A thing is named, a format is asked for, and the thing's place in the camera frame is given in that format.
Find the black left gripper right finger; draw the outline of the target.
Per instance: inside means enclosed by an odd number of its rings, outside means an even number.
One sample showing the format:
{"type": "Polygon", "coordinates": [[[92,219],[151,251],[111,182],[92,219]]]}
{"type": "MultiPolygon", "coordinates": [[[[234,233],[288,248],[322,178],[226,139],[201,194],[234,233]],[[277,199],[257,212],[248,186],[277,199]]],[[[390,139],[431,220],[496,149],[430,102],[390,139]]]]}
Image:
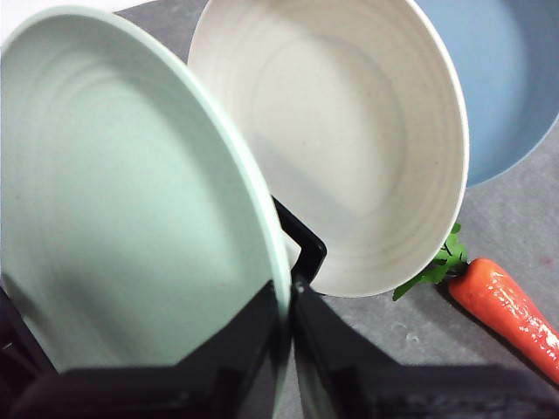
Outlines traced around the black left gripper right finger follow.
{"type": "Polygon", "coordinates": [[[405,366],[347,325],[305,281],[292,285],[304,401],[318,418],[556,418],[558,400],[522,371],[405,366]]]}

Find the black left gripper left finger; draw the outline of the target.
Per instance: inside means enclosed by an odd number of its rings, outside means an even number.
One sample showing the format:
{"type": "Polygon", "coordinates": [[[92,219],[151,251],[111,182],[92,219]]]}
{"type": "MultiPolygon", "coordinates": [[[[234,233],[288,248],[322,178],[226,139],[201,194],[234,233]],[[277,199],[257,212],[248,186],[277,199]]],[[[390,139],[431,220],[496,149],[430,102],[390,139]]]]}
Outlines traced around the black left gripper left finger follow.
{"type": "Polygon", "coordinates": [[[31,373],[13,418],[269,418],[279,387],[280,316],[272,282],[172,366],[31,373]]]}

